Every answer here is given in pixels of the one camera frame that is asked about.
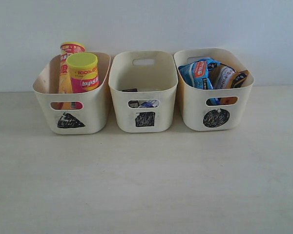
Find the cream bin circle mark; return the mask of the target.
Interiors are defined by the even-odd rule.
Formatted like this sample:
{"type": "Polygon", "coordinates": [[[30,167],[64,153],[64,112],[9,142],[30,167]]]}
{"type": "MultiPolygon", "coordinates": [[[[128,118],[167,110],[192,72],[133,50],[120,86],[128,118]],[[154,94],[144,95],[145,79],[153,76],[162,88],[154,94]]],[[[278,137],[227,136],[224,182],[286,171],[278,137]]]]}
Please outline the cream bin circle mark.
{"type": "MultiPolygon", "coordinates": [[[[174,54],[176,67],[189,64],[195,58],[211,57],[236,71],[246,70],[245,65],[230,51],[220,48],[201,48],[181,50],[174,54]]],[[[202,90],[185,83],[177,73],[176,101],[184,123],[196,131],[227,130],[236,127],[242,118],[254,83],[252,75],[248,75],[242,87],[235,89],[202,90]],[[210,98],[236,98],[231,105],[207,105],[210,98]]]]}

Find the blue instant noodle packet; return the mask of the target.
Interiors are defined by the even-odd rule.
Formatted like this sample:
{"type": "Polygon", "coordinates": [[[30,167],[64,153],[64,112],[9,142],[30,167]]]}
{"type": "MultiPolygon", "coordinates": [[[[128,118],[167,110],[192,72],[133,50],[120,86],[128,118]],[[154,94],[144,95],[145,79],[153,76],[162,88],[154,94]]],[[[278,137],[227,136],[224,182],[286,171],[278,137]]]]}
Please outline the blue instant noodle packet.
{"type": "Polygon", "coordinates": [[[201,90],[213,90],[209,73],[220,65],[220,62],[209,57],[178,67],[185,83],[201,90]]]}

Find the purple juice carton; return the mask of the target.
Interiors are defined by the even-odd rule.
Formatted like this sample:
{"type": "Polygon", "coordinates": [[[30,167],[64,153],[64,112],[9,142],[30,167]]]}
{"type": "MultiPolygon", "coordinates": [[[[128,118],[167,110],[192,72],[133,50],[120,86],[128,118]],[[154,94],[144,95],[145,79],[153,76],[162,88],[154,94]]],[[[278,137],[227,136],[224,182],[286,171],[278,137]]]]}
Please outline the purple juice carton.
{"type": "MultiPolygon", "coordinates": [[[[138,89],[137,88],[125,89],[125,90],[122,90],[122,92],[138,92],[138,89]]],[[[139,107],[139,101],[138,100],[130,100],[128,102],[128,106],[130,108],[138,108],[139,107]]]]}

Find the long yellow chips can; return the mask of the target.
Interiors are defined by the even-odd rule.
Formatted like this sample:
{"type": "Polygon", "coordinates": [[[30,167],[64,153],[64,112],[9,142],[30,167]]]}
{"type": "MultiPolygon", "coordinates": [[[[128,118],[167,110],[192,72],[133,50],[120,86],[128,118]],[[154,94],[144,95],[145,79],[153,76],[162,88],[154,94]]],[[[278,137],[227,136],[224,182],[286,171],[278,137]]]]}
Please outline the long yellow chips can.
{"type": "Polygon", "coordinates": [[[67,41],[60,45],[60,75],[59,75],[59,94],[72,94],[71,79],[68,72],[68,66],[66,60],[69,56],[76,53],[85,52],[85,46],[83,44],[67,41]]]}

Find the cream bin square mark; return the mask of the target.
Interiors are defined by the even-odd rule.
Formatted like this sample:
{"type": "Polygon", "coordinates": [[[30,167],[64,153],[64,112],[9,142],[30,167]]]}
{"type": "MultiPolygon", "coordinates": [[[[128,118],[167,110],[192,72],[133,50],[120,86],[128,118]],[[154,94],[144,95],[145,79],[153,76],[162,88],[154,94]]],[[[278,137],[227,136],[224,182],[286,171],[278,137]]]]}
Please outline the cream bin square mark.
{"type": "Polygon", "coordinates": [[[130,51],[114,57],[108,85],[117,124],[125,132],[161,132],[172,124],[178,76],[171,54],[130,51]],[[122,92],[137,88],[138,92],[122,92]],[[158,100],[156,108],[130,108],[128,102],[158,100]]]}

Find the cream bin triangle mark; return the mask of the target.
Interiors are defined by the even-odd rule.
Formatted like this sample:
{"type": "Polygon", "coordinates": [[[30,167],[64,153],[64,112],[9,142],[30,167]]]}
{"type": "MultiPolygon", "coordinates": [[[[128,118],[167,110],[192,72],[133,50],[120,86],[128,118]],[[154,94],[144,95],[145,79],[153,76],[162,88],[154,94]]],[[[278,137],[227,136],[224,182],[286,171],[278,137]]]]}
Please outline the cream bin triangle mark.
{"type": "Polygon", "coordinates": [[[60,56],[53,57],[39,74],[33,89],[50,129],[60,135],[93,134],[105,127],[111,94],[108,78],[111,56],[94,52],[98,57],[100,86],[93,91],[77,94],[59,94],[60,56]],[[58,110],[59,102],[81,103],[79,110],[58,110]]]}

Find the orange instant noodle packet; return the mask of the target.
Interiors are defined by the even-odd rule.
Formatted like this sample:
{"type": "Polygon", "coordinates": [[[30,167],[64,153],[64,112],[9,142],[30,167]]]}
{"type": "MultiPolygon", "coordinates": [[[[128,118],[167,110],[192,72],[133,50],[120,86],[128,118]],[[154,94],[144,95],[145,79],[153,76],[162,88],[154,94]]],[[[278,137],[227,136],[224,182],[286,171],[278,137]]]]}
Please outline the orange instant noodle packet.
{"type": "MultiPolygon", "coordinates": [[[[209,70],[209,80],[214,90],[241,88],[248,75],[248,70],[237,72],[233,68],[221,63],[209,70]]],[[[237,97],[210,98],[207,100],[207,105],[231,105],[235,104],[236,101],[237,97]]]]}

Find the blue white milk carton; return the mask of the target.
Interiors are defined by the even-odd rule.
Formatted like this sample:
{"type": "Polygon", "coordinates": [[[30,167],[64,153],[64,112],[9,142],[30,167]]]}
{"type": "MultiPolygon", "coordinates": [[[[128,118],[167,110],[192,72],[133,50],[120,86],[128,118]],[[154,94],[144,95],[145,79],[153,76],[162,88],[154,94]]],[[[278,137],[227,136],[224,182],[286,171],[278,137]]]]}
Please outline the blue white milk carton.
{"type": "Polygon", "coordinates": [[[158,100],[146,100],[138,108],[156,108],[159,106],[158,100]]]}

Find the pink yellow Lays can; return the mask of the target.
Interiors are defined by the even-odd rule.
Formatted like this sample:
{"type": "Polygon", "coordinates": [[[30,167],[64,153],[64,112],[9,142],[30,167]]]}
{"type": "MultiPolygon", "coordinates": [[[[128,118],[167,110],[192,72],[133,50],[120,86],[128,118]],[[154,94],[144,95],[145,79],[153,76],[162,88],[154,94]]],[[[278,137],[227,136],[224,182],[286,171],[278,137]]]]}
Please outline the pink yellow Lays can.
{"type": "Polygon", "coordinates": [[[76,53],[66,60],[72,93],[85,93],[100,85],[98,58],[93,53],[76,53]]]}

